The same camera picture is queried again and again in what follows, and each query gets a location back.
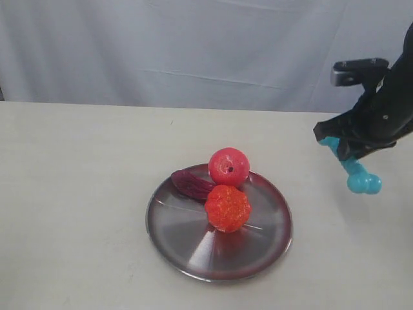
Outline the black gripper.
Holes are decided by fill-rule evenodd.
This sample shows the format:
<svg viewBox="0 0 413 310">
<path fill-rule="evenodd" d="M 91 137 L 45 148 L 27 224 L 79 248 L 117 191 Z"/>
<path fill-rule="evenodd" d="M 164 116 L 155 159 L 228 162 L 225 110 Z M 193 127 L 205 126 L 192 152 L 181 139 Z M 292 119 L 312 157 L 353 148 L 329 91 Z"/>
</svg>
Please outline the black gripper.
<svg viewBox="0 0 413 310">
<path fill-rule="evenodd" d="M 365 88 L 352 111 L 317 122 L 313 132 L 317 142 L 338 139 L 339 161 L 394 147 L 412 132 L 412 70 L 389 69 L 375 87 Z"/>
</svg>

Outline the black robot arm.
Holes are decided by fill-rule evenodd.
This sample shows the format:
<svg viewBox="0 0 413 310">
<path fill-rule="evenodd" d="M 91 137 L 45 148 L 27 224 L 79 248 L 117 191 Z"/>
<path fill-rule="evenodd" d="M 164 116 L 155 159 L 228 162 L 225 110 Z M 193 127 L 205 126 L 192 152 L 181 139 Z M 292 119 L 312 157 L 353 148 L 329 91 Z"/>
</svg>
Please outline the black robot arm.
<svg viewBox="0 0 413 310">
<path fill-rule="evenodd" d="M 332 67 L 330 80 L 335 87 L 364 88 L 350 110 L 314 127 L 317 141 L 339 140 L 336 154 L 340 161 L 361 159 L 394 147 L 399 139 L 412 133 L 411 29 L 393 65 L 383 58 L 339 61 Z"/>
</svg>

